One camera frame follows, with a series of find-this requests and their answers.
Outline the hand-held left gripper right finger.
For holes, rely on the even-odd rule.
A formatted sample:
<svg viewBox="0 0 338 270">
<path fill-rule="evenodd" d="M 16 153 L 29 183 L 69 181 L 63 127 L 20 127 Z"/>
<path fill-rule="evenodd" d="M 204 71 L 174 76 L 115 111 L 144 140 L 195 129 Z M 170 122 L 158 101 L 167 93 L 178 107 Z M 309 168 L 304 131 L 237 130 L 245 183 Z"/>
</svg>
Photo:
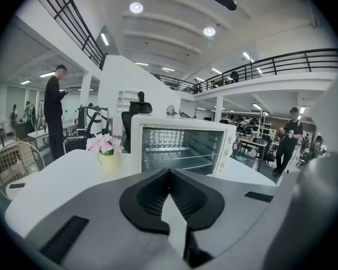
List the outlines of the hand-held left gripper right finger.
<svg viewBox="0 0 338 270">
<path fill-rule="evenodd" d="M 169 193 L 186 222 L 183 259 L 192 268 L 222 254 L 262 216 L 276 186 L 171 170 Z"/>
</svg>

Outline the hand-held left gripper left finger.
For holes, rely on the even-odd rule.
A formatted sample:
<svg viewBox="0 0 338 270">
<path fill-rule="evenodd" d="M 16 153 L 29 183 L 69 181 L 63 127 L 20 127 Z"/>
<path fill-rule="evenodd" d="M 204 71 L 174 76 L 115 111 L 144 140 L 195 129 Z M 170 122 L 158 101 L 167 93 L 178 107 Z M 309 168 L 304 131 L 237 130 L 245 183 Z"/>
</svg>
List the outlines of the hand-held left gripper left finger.
<svg viewBox="0 0 338 270">
<path fill-rule="evenodd" d="M 119 207 L 126 188 L 155 174 L 150 170 L 82 191 L 47 214 L 26 241 L 57 267 L 182 267 L 166 235 L 137 229 Z"/>
</svg>

